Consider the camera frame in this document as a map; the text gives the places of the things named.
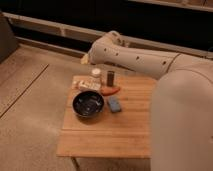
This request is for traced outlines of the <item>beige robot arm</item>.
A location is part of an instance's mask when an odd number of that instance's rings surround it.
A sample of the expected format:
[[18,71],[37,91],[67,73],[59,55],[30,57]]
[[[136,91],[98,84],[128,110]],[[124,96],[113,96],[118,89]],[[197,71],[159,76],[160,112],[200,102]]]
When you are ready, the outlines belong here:
[[110,31],[81,62],[110,62],[157,80],[150,111],[151,171],[213,171],[213,60],[130,48]]

